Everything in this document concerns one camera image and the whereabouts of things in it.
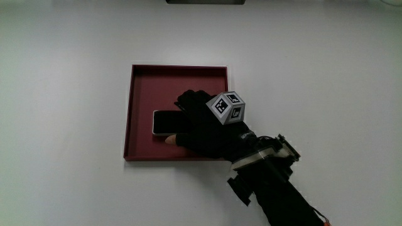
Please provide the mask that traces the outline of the person's right hand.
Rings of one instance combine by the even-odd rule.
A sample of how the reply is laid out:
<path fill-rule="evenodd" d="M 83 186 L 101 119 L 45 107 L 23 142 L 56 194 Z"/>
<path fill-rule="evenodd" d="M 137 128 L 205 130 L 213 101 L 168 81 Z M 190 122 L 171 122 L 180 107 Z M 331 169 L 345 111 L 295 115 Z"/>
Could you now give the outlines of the person's right hand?
<path fill-rule="evenodd" d="M 223 125 L 206 103 L 212 96 L 203 90 L 188 90 L 175 105 L 190 119 L 193 128 L 165 139 L 167 144 L 187 148 L 203 157 L 234 162 L 253 151 L 258 139 L 244 122 Z"/>

